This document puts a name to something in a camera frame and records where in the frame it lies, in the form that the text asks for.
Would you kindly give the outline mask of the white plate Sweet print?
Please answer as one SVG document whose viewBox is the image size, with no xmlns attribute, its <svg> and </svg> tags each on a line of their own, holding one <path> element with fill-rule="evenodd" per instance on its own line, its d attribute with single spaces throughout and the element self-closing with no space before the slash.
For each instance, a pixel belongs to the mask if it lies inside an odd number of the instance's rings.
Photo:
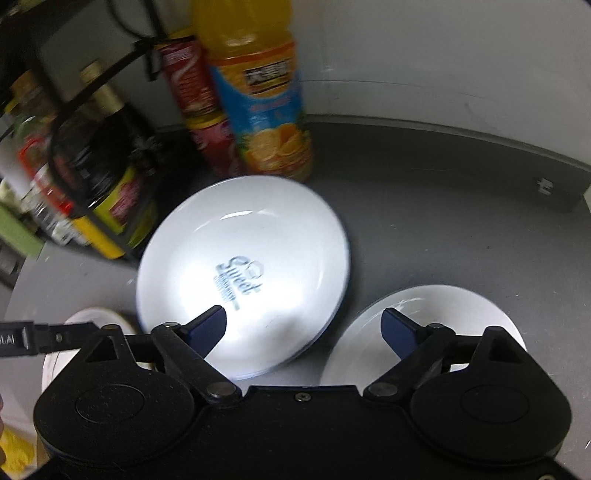
<svg viewBox="0 0 591 480">
<path fill-rule="evenodd" d="M 331 206 L 270 176 L 201 190 L 157 227 L 140 260 L 142 329 L 181 325 L 212 306 L 226 330 L 207 362 L 231 380 L 270 372 L 329 326 L 349 283 L 349 242 Z"/>
</svg>

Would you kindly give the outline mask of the dark soy sauce bottle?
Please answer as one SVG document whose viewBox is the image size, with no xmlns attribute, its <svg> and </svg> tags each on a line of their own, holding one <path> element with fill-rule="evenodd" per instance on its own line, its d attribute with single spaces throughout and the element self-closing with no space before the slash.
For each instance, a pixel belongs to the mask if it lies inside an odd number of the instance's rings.
<svg viewBox="0 0 591 480">
<path fill-rule="evenodd" d="M 107 259 L 123 257 L 152 231 L 157 210 L 148 176 L 158 153 L 156 131 L 106 81 L 52 127 L 50 158 L 70 218 Z"/>
</svg>

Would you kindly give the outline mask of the lower red can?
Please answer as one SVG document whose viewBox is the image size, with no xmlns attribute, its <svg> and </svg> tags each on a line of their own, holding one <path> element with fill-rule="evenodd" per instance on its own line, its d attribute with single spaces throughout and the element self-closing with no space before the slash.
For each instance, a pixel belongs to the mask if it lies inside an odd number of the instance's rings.
<svg viewBox="0 0 591 480">
<path fill-rule="evenodd" d="M 219 178 L 233 178 L 245 173 L 228 116 L 222 110 L 186 118 L 185 125 Z"/>
</svg>

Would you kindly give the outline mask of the red can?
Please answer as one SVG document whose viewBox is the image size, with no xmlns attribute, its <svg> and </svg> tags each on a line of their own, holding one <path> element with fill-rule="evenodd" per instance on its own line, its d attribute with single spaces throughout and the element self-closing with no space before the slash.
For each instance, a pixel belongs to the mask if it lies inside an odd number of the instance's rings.
<svg viewBox="0 0 591 480">
<path fill-rule="evenodd" d="M 185 125 L 219 178 L 233 178 L 245 173 L 228 116 L 222 110 L 186 118 Z"/>
<path fill-rule="evenodd" d="M 188 29 L 174 32 L 159 44 L 163 72 L 171 94 L 184 117 L 199 117 L 219 108 L 206 50 Z"/>
</svg>

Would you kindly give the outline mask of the upper red can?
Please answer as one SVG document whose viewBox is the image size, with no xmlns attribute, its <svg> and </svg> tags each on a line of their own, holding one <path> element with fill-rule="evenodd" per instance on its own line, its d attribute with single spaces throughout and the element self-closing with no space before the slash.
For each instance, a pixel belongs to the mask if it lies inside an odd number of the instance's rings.
<svg viewBox="0 0 591 480">
<path fill-rule="evenodd" d="M 159 44 L 163 72 L 171 94 L 184 117 L 199 117 L 219 108 L 206 50 L 188 29 L 174 32 Z"/>
</svg>

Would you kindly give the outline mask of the orange juice bottle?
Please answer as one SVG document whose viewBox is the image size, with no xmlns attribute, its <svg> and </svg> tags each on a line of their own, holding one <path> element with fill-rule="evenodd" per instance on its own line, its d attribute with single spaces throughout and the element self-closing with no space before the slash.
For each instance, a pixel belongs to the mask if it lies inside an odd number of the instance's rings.
<svg viewBox="0 0 591 480">
<path fill-rule="evenodd" d="M 191 20 L 245 169 L 307 180 L 314 152 L 290 1 L 193 1 Z"/>
</svg>

